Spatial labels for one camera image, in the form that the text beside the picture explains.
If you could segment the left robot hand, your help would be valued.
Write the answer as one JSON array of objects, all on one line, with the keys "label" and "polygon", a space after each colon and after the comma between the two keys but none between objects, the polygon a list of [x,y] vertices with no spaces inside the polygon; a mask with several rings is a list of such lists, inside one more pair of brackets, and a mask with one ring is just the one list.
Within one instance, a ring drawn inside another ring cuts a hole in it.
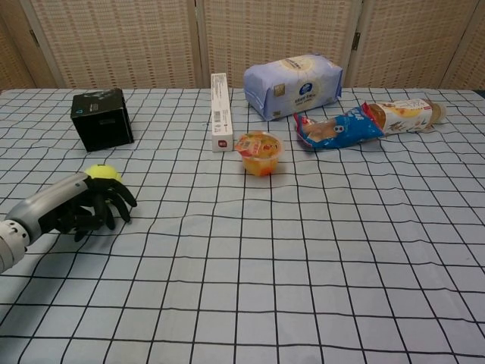
[{"label": "left robot hand", "polygon": [[5,222],[20,225],[30,244],[53,230],[63,234],[73,231],[79,241],[90,231],[115,228],[112,206],[129,222],[128,208],[136,207],[137,201],[120,181],[80,172],[19,202]]}]

